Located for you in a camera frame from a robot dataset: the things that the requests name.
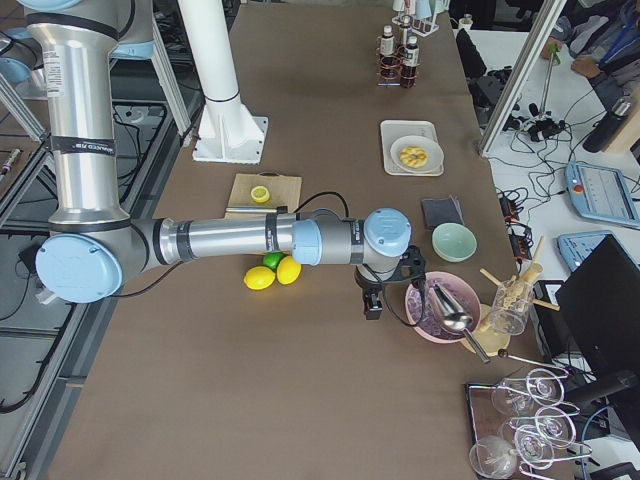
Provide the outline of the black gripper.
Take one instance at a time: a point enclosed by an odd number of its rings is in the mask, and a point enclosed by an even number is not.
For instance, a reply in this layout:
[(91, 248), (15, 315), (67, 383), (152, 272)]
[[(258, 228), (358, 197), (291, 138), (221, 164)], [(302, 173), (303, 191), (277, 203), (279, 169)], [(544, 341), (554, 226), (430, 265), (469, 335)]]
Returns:
[[(426, 261), (420, 249), (409, 245), (402, 254), (392, 275), (394, 283), (410, 283), (414, 288), (422, 288), (425, 284)], [(364, 315), (367, 320), (377, 320), (384, 309), (380, 292), (363, 293)]]

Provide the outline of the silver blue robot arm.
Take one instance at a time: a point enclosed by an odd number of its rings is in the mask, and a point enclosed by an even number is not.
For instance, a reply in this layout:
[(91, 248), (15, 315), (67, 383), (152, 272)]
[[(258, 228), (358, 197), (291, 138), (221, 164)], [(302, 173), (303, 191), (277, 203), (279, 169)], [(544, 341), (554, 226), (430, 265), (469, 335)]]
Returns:
[(119, 201), (109, 61), (119, 47), (153, 46), (148, 1), (28, 1), (29, 33), (43, 55), (58, 207), (36, 256), (58, 297), (91, 303), (161, 265), (236, 254), (288, 252), (304, 265), (350, 264), (367, 318), (388, 285), (426, 291), (425, 262), (401, 212), (363, 220), (327, 211), (201, 221), (134, 220)]

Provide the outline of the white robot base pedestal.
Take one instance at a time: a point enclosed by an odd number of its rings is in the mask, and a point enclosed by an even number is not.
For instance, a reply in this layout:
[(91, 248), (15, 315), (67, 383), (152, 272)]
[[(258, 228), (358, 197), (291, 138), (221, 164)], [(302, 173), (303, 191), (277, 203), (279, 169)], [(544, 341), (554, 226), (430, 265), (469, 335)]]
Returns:
[(179, 3), (205, 97), (193, 158), (201, 162), (258, 164), (268, 119), (243, 104), (220, 1)]

